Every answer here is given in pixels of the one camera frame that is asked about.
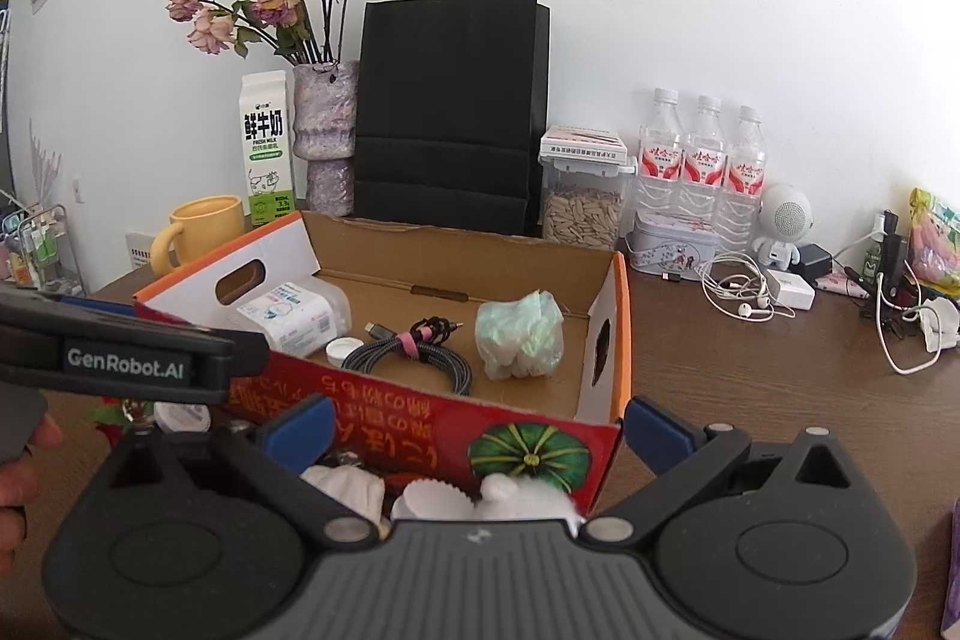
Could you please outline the person's left hand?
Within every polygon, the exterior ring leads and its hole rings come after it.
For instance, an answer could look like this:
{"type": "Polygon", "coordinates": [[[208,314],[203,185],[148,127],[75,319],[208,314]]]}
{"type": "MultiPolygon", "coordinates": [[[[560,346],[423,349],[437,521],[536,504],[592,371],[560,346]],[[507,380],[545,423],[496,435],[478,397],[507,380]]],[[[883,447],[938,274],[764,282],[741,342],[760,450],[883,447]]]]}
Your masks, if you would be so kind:
{"type": "Polygon", "coordinates": [[[28,536],[25,507],[39,495],[39,477],[32,464],[32,450],[52,450],[64,442],[64,432],[50,414],[44,414],[29,437],[20,458],[0,468],[0,573],[13,569],[16,554],[28,536]]]}

